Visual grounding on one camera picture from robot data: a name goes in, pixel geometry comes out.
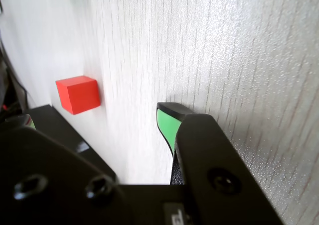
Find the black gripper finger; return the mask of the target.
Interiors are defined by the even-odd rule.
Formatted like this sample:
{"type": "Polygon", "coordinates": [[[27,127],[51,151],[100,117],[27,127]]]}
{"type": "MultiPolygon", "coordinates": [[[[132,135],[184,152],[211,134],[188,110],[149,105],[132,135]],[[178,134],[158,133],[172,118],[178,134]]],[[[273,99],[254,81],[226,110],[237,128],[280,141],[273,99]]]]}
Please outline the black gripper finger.
{"type": "Polygon", "coordinates": [[[0,125],[3,225],[130,225],[132,213],[112,179],[36,129],[0,125]]]}
{"type": "Polygon", "coordinates": [[[202,225],[280,225],[281,219],[216,120],[179,103],[159,102],[157,124],[178,159],[202,225]]]}

